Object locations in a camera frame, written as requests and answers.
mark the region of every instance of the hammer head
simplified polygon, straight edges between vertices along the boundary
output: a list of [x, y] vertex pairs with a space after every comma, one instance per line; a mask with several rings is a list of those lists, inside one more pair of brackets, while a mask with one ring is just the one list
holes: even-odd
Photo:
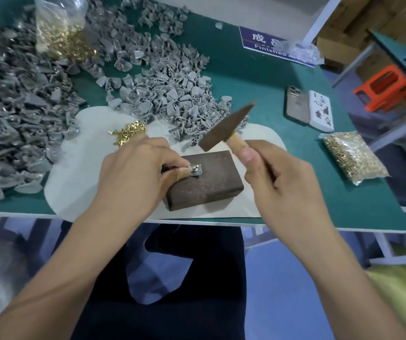
[[198, 143], [200, 148], [208, 151], [217, 143], [226, 141], [236, 131], [237, 126], [241, 123], [244, 117], [255, 106], [256, 101], [250, 102], [236, 112], [228, 115], [214, 126]]

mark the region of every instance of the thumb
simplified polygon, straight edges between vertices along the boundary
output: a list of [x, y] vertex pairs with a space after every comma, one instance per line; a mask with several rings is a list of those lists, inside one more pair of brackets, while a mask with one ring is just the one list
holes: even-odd
[[261, 155], [252, 148], [243, 148], [239, 153], [239, 160], [246, 167], [245, 180], [253, 190], [271, 188], [272, 180]]
[[167, 170], [160, 178], [160, 197], [162, 198], [166, 194], [171, 185], [188, 176], [190, 176], [190, 169], [188, 167]]

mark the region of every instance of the green table surface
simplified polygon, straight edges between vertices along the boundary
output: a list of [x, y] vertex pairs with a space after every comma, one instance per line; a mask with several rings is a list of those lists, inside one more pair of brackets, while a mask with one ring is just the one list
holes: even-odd
[[392, 61], [406, 74], [406, 46], [376, 31], [369, 31], [371, 38], [384, 50]]
[[[135, 11], [127, 11], [128, 22], [136, 22]], [[336, 131], [354, 131], [347, 113], [339, 105], [321, 69], [309, 68], [290, 61], [242, 48], [239, 28], [190, 14], [184, 22], [184, 34], [178, 43], [190, 43], [200, 54], [211, 60], [204, 75], [211, 77], [214, 97], [233, 97], [233, 109], [257, 99], [250, 116], [251, 122], [266, 125], [276, 131], [288, 151], [310, 162], [318, 176], [332, 220], [337, 228], [346, 230], [406, 232], [406, 217], [383, 179], [354, 186], [339, 170], [334, 160], [318, 140], [319, 131], [296, 124], [283, 116], [285, 91], [289, 85], [302, 90], [314, 90], [331, 100]], [[158, 29], [137, 28], [142, 32], [158, 33]], [[107, 76], [123, 77], [113, 68], [104, 68]], [[141, 71], [135, 67], [130, 73]], [[106, 105], [105, 91], [86, 72], [74, 79], [77, 92], [91, 106]], [[22, 195], [8, 192], [0, 202], [0, 213], [53, 214], [44, 195]], [[263, 224], [261, 218], [193, 218], [195, 222]]]

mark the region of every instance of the pile of gold screws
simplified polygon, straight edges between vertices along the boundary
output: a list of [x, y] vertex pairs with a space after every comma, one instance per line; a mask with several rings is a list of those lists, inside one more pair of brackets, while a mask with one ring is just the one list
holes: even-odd
[[145, 132], [146, 126], [142, 122], [136, 120], [133, 123], [126, 124], [124, 128], [119, 131], [109, 131], [109, 134], [116, 136], [116, 142], [114, 144], [117, 144], [118, 147], [121, 148], [124, 143], [129, 142], [129, 139], [132, 136], [144, 134]]
[[357, 132], [339, 132], [327, 135], [323, 142], [354, 185], [365, 179], [389, 176], [387, 168], [371, 151]]
[[37, 49], [46, 52], [53, 59], [69, 58], [75, 62], [85, 61], [97, 52], [87, 42], [83, 26], [55, 25], [48, 21], [38, 21]]

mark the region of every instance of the purple sign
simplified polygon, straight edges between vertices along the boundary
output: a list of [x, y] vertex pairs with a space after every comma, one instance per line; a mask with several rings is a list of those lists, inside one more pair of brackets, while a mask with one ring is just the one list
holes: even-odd
[[314, 64], [307, 63], [307, 62], [301, 61], [297, 58], [293, 58], [291, 56], [281, 54], [281, 53], [278, 53], [277, 51], [275, 51], [274, 46], [279, 41], [284, 40], [283, 38], [274, 37], [274, 36], [271, 36], [270, 34], [265, 34], [263, 32], [254, 31], [249, 28], [242, 27], [242, 26], [239, 26], [239, 31], [240, 31], [240, 37], [242, 38], [242, 46], [245, 49], [258, 51], [261, 53], [265, 53], [266, 55], [283, 58], [288, 61], [303, 64], [307, 67], [311, 67], [311, 68], [315, 67]]

